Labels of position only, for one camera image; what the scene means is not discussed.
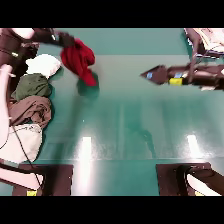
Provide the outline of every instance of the brown garment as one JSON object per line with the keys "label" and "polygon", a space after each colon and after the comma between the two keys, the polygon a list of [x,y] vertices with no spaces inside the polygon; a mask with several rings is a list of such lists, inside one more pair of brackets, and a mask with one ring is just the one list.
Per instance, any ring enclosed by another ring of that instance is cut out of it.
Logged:
{"label": "brown garment", "polygon": [[33,121],[45,128],[51,119],[51,102],[41,96],[29,96],[9,108],[9,116],[12,117],[11,125],[20,125]]}

